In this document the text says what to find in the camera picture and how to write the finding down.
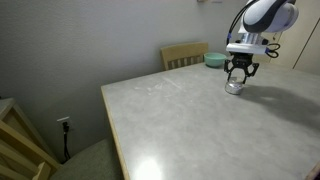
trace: white table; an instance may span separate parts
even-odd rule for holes
[[[320,77],[260,65],[240,96],[204,64],[102,87],[127,179],[294,180],[320,160]]]

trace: green bowl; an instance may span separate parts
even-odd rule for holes
[[[224,61],[227,59],[227,56],[220,53],[206,53],[204,54],[204,62],[207,66],[218,68]]]

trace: power cord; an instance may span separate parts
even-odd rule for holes
[[[68,146],[67,146],[68,132],[70,127],[68,125],[68,122],[63,122],[62,126],[63,126],[63,136],[64,136],[64,157],[66,158],[66,162],[67,162],[71,158],[68,151]]]
[[[236,15],[236,17],[233,19],[232,23],[231,23],[231,26],[229,28],[229,32],[228,32],[228,36],[227,36],[227,41],[226,41],[226,44],[228,45],[229,44],[229,41],[231,39],[231,34],[232,34],[232,31],[234,29],[234,27],[236,26],[236,24],[238,23],[239,19],[241,18],[241,16],[243,15],[243,13],[250,7],[252,6],[254,3],[256,3],[257,1],[259,0],[253,0],[251,1],[250,3],[248,3],[247,5],[245,5],[241,10],[240,12]]]
[[[268,48],[266,49],[266,54],[271,58],[277,58],[279,57],[279,53],[277,52],[278,49],[280,49],[281,45],[279,43],[270,43],[268,44]]]

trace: chair backrest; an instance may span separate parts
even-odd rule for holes
[[[22,128],[31,132],[26,124],[15,123],[22,126],[19,130],[13,128],[12,107],[4,109],[6,112],[0,109],[0,179],[49,179],[60,164],[40,148],[36,140],[21,133]]]
[[[163,47],[160,50],[165,70],[180,68],[203,62],[203,55],[208,52],[208,43],[186,43]]]

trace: wooden chair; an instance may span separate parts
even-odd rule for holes
[[[160,50],[164,70],[180,68],[203,62],[208,43],[197,42],[163,47]]]
[[[61,165],[15,101],[0,100],[0,179],[121,179],[116,150],[109,146],[100,141]]]

